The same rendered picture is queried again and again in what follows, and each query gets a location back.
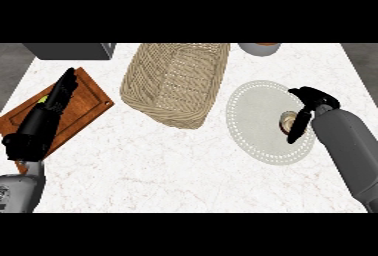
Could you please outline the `grey bowl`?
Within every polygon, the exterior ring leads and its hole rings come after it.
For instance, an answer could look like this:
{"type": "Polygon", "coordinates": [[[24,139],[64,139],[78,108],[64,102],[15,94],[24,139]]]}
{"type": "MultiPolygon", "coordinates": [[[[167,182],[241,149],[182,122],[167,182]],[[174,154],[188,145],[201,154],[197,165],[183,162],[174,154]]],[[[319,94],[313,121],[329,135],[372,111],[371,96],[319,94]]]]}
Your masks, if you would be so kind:
{"type": "Polygon", "coordinates": [[[239,43],[241,49],[251,55],[264,57],[276,53],[281,44],[279,43],[239,43]]]}

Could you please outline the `round white placemat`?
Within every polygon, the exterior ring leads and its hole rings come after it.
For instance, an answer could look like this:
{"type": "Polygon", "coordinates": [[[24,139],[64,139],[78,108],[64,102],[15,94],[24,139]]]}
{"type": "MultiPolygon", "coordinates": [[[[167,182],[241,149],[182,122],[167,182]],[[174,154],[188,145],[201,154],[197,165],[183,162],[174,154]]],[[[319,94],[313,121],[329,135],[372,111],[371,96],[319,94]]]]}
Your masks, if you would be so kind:
{"type": "Polygon", "coordinates": [[[298,113],[301,108],[300,99],[273,81],[250,81],[232,93],[226,107],[231,136],[247,154],[266,164],[290,165],[312,151],[316,139],[312,127],[290,144],[281,126],[285,113],[298,113]]]}

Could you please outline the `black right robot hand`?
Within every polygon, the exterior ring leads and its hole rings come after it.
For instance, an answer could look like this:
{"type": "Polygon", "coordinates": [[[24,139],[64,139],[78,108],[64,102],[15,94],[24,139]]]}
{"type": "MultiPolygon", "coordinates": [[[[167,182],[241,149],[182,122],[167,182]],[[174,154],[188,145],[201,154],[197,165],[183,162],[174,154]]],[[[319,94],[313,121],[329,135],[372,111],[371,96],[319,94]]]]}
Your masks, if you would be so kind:
{"type": "Polygon", "coordinates": [[[297,96],[304,104],[304,107],[297,114],[287,138],[287,142],[293,144],[304,134],[312,119],[312,112],[322,105],[329,106],[331,109],[338,109],[340,101],[329,94],[307,86],[303,86],[300,89],[293,88],[288,92],[297,96]]]}

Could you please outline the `brown cupcake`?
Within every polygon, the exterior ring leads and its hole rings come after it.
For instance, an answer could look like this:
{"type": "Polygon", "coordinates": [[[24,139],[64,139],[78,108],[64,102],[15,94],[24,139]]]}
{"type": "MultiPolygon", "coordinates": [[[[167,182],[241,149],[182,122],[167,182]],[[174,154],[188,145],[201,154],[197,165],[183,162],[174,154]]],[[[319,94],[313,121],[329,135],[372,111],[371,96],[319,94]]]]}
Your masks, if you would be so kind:
{"type": "Polygon", "coordinates": [[[290,134],[296,118],[297,118],[297,113],[294,111],[285,111],[281,115],[279,128],[285,135],[290,134]]]}

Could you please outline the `brown wooden cutting board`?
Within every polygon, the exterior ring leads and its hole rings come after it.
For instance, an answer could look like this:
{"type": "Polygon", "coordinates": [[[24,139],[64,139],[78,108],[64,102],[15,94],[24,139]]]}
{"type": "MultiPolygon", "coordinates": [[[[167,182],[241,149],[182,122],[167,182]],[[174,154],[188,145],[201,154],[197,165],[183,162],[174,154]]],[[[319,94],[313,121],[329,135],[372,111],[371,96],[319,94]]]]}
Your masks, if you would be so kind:
{"type": "MultiPolygon", "coordinates": [[[[68,106],[64,110],[55,140],[52,142],[46,157],[49,157],[49,155],[86,128],[93,120],[114,106],[114,101],[83,68],[75,69],[74,75],[78,86],[73,92],[68,106]]],[[[39,94],[36,94],[6,114],[0,115],[2,136],[16,132],[30,110],[33,109],[39,100],[50,93],[52,88],[53,85],[50,85],[39,94]]]]}

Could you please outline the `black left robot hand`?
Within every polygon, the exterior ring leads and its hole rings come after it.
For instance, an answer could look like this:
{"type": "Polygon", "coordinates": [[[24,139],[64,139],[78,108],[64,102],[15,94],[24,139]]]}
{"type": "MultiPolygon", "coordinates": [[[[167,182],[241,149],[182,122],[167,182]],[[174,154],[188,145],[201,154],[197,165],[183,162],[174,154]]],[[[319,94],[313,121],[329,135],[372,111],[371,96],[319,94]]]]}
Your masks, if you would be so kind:
{"type": "Polygon", "coordinates": [[[55,83],[46,101],[34,105],[16,132],[2,140],[9,160],[39,162],[44,158],[77,87],[75,69],[70,68],[55,83]]]}

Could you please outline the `tan wicker basket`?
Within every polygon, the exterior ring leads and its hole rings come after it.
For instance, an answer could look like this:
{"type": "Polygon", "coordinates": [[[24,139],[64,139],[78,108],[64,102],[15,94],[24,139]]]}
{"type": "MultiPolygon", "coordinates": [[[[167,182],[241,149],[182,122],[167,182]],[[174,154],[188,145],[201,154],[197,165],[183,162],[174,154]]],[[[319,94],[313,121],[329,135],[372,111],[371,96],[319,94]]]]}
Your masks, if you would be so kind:
{"type": "Polygon", "coordinates": [[[142,43],[123,78],[123,102],[157,122],[198,129],[213,108],[229,43],[142,43]]]}

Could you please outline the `dark grey appliance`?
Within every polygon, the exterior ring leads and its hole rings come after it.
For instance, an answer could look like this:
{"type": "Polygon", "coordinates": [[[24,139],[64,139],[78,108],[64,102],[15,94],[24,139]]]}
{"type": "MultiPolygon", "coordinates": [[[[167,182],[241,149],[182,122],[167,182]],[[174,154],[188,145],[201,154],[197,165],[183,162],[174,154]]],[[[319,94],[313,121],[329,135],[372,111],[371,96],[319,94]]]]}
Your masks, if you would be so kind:
{"type": "Polygon", "coordinates": [[[42,60],[109,60],[115,43],[25,43],[42,60]]]}

